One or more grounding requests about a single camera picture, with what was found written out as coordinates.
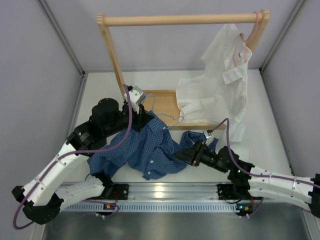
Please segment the blue checked shirt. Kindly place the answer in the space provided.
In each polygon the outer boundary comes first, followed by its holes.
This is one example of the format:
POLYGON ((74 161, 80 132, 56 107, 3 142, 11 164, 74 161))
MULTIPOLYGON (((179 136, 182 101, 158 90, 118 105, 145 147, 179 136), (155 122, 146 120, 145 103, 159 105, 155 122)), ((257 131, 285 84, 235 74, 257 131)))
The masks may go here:
POLYGON ((95 153, 87 163, 92 176, 104 173, 112 178, 124 165, 142 173, 146 180, 157 180, 168 174, 183 171, 187 164, 177 159, 174 154, 191 147, 198 141, 209 142, 208 148, 214 151, 218 139, 206 138, 204 133, 185 131, 180 142, 175 142, 166 124, 155 116, 141 131, 131 130, 127 139, 126 131, 119 132, 103 147, 104 152, 95 153))

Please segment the light blue wire hanger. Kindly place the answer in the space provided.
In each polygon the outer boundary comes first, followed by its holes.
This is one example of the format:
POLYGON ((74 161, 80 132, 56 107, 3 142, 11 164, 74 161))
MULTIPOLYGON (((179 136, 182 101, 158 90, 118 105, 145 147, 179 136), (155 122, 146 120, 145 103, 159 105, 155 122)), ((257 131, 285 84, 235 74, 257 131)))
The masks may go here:
POLYGON ((148 90, 142 102, 145 109, 153 112, 168 129, 175 129, 184 122, 177 105, 176 93, 170 90, 148 90))

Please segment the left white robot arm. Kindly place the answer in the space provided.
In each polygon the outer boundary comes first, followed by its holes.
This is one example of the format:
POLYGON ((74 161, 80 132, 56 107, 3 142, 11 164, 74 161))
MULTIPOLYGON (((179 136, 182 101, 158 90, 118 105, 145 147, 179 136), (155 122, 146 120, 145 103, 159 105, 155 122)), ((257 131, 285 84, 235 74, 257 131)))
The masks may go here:
POLYGON ((32 223, 39 225, 52 221, 67 207, 94 199, 109 199, 114 183, 110 176, 98 173, 93 178, 62 187, 65 178, 84 161, 101 153, 107 138, 122 131, 139 132, 154 115, 142 104, 124 101, 123 107, 115 99, 104 98, 91 110, 89 120, 77 126, 54 159, 31 182, 16 186, 12 195, 19 202, 18 210, 32 223))

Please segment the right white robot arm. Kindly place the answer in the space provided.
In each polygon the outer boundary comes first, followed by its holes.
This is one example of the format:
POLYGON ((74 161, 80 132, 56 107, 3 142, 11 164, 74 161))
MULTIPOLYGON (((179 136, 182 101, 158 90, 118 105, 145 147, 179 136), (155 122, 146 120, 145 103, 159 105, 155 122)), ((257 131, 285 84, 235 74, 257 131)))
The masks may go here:
POLYGON ((295 205, 313 216, 320 217, 320 175, 298 177, 283 175, 260 168, 240 160, 229 146, 218 152, 212 151, 201 140, 189 148, 174 154, 179 160, 197 167, 206 165, 219 172, 228 174, 233 184, 232 192, 243 199, 250 195, 295 205))

